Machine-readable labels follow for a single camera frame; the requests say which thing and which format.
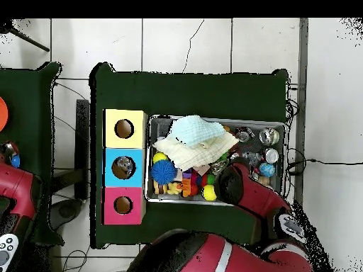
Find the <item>yellow ball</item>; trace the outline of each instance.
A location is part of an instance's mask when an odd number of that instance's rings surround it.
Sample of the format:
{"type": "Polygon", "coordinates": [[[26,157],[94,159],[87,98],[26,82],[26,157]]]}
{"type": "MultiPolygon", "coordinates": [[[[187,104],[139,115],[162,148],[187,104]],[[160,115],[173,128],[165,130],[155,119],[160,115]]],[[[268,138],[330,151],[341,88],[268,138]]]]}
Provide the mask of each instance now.
{"type": "Polygon", "coordinates": [[[152,162],[155,164],[156,162],[161,161],[163,159],[167,159],[167,156],[165,154],[163,154],[162,152],[157,152],[152,157],[152,162]]]}
{"type": "Polygon", "coordinates": [[[207,201],[214,201],[217,198],[216,193],[214,192],[214,185],[206,185],[201,191],[201,195],[207,201]]]}

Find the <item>pink cube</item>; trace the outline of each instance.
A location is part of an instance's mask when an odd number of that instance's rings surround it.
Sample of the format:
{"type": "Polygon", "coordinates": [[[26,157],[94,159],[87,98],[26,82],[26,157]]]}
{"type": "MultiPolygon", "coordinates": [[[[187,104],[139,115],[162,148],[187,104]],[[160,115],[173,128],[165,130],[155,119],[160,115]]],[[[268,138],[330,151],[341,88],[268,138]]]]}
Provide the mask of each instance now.
{"type": "Polygon", "coordinates": [[[104,188],[104,225],[140,225],[146,202],[142,188],[104,188]]]}

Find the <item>tripod leg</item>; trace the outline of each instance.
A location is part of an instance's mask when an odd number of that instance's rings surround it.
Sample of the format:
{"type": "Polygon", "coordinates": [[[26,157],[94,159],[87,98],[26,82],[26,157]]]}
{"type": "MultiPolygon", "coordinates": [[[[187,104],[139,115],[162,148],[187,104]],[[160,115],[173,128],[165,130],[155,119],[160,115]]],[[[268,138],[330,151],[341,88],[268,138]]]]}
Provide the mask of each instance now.
{"type": "Polygon", "coordinates": [[[49,48],[46,48],[45,46],[39,44],[38,42],[32,40],[31,38],[28,38],[26,35],[22,34],[20,31],[16,30],[15,28],[11,28],[9,30],[10,33],[13,33],[13,35],[16,35],[17,37],[19,37],[22,40],[26,40],[27,42],[29,42],[30,44],[33,44],[37,47],[39,47],[40,49],[43,49],[46,52],[49,52],[49,48]]]}

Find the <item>yellow cube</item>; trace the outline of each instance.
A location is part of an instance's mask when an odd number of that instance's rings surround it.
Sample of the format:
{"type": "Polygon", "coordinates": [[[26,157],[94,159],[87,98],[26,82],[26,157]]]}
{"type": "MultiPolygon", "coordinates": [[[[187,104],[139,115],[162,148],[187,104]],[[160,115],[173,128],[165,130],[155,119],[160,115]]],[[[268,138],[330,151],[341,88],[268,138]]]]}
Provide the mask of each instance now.
{"type": "Polygon", "coordinates": [[[105,109],[107,148],[145,148],[147,115],[142,110],[105,109]]]}

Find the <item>metal tray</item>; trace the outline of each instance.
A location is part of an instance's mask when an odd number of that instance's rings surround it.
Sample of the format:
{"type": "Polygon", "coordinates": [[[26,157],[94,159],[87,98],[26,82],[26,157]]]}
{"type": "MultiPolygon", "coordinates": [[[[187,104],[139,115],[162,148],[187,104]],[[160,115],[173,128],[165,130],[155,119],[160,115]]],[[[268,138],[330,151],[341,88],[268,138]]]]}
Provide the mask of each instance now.
{"type": "MultiPolygon", "coordinates": [[[[157,152],[153,144],[157,141],[158,137],[166,137],[169,132],[173,120],[182,118],[181,116],[165,116],[153,115],[149,117],[147,122],[147,155],[146,155],[146,168],[145,168],[145,197],[151,202],[160,203],[186,203],[186,204],[199,204],[199,205],[229,205],[223,203],[218,199],[215,201],[206,201],[199,193],[195,196],[182,197],[182,195],[169,195],[154,194],[154,188],[151,178],[152,157],[157,152]]],[[[270,178],[270,186],[277,192],[282,192],[282,183],[284,180],[284,157],[287,150],[287,136],[285,135],[286,126],[283,123],[277,122],[262,122],[262,121],[244,121],[244,120],[229,120],[229,119],[214,119],[202,118],[208,122],[219,122],[222,125],[228,126],[231,130],[242,126],[249,127],[255,134],[255,137],[246,143],[239,142],[239,147],[242,152],[258,152],[264,149],[264,145],[259,140],[259,132],[262,128],[274,128],[280,134],[279,141],[273,145],[279,153],[279,160],[275,164],[276,173],[270,178]]]]}

